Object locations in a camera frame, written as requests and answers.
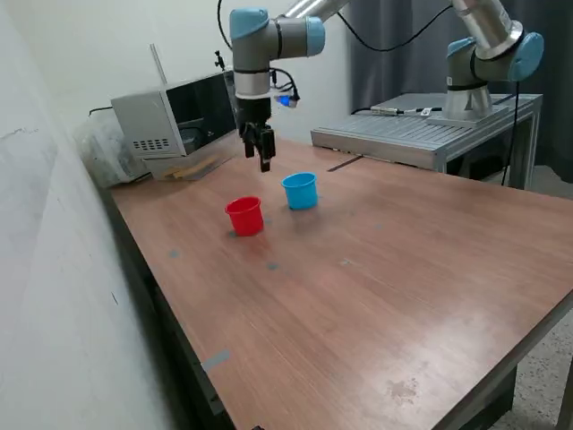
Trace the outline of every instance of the blue tape mark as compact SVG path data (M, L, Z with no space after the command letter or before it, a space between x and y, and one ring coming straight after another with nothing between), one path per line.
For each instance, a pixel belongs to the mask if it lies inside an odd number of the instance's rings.
M223 349L221 352L211 357L209 360L201 363L201 367L205 372L208 372L213 367L218 366L221 363L225 363L230 357L231 354L229 353L229 350Z

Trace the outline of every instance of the aluminum platform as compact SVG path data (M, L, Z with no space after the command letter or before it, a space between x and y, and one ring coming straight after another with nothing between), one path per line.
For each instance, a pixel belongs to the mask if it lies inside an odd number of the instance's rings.
M427 116L380 116L362 112L312 130L312 144L445 173L449 161L513 126L515 99L506 98L504 94L492 95L494 104L509 109L476 128L431 125ZM404 94L377 106L403 110L443 108L445 101L446 94ZM542 95L519 95L519 127L509 179L510 185L516 188L527 189L531 185L542 103Z

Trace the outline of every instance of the plastic cup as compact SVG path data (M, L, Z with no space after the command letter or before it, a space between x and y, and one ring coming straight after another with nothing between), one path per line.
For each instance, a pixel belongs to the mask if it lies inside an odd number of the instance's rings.
M229 203L225 212L231 218L237 236L254 236L262 230L261 199L252 195Z
M288 206L293 211L310 209L319 202L316 193L316 175L310 172L295 173L283 179Z

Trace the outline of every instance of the table leg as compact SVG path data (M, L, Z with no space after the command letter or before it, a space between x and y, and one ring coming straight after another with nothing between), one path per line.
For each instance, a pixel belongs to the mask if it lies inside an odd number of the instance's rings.
M439 173L448 173L448 162L443 157L436 159L433 163L433 170Z
M506 376L497 389L489 396L486 405L460 430L480 430L493 426L506 412L513 408L516 388L517 368Z
M573 363L569 367L565 394L561 403L561 412L556 430L573 430Z
M509 186L512 188L526 190L531 187L538 129L539 115L531 116L517 125L509 172Z

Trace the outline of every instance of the black cable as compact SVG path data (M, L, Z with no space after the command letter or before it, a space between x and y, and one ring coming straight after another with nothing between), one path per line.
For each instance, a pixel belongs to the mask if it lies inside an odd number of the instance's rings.
M284 69L279 69L277 67L271 67L270 70L272 72L278 72L278 73L284 74L288 78L289 83L293 85L294 96L298 97L298 88L296 88L295 78L293 78L292 74L290 74L289 72L287 72Z
M282 85L277 85L277 70L272 69L270 71L270 80L272 82L272 88L278 91L289 91L294 88L293 82L289 80L287 83L283 83Z
M96 107L95 109L92 109L90 111L90 114L88 116L91 116L91 114L93 114L94 112L99 112L100 110L109 110L109 109L113 109L112 106L108 106L108 107Z
M139 181L141 181L142 179L145 179L147 176L151 176L151 173L148 172L148 173L144 173L144 174L141 175L141 176L137 176L135 179L131 180L131 181L128 182L127 184L133 184L134 182L139 182Z
M509 94L508 96L505 96L503 99L495 100L495 101L493 102L493 105L494 105L494 106L500 105L501 103L505 103L506 101L511 100L511 99L513 99L514 97L516 97L515 94Z
M427 107L417 107L417 108L406 109L406 110L396 109L396 115L411 114L414 112L419 114L420 112L423 112L426 108ZM353 110L350 115L357 114L358 112L365 112L365 111L371 111L371 110L372 110L371 107L360 107L359 109ZM441 112L442 108L441 107L437 107L437 108L431 107L430 111L431 112Z
M352 111L352 114L350 114L350 115L357 114L358 112L365 112L366 110L370 111L370 108L369 108L369 107L360 107L360 108L358 108L358 109L356 109L356 110L353 110L353 111Z
M511 141L509 143L509 154L506 157L505 168L503 169L503 178L501 179L501 186L505 185L505 177L508 175L508 167L511 162L511 153L516 142L516 128L517 128L517 112L519 111L519 82L516 83L516 111L513 114L513 128L511 129Z
M434 21L436 21L438 18L440 18L440 16L445 13L448 9L451 9L453 6L450 4L449 6L444 7L441 11L439 11L426 25L424 25L419 31L416 32L416 34L414 36L412 36L410 39L408 39L406 42L400 43L399 45L396 45L394 47L387 47L387 48L377 48L377 47L371 47L370 45L368 45L364 39L362 39L358 33L356 32L355 29L353 29L352 25L350 25L350 23L346 20L346 18L344 16L342 16L342 13L338 12L338 18L340 18L342 20L342 22L348 27L348 29L350 30L350 32L355 36L355 38L362 44L362 46L367 47L368 49L372 50L372 51L376 51L376 52L390 52L393 51L395 49L398 49L399 47L405 47L408 43L412 42L413 40L415 40L418 36L420 36L424 31L426 31L428 29L428 27L430 27Z
M221 23L221 4L223 3L223 0L218 0L217 2L217 23L218 23L218 30L221 33L221 37L223 38L223 40L225 41L225 45L227 45L227 47L230 50L233 50L231 48L231 44L229 43L227 36L225 36L225 32L223 31L223 24Z

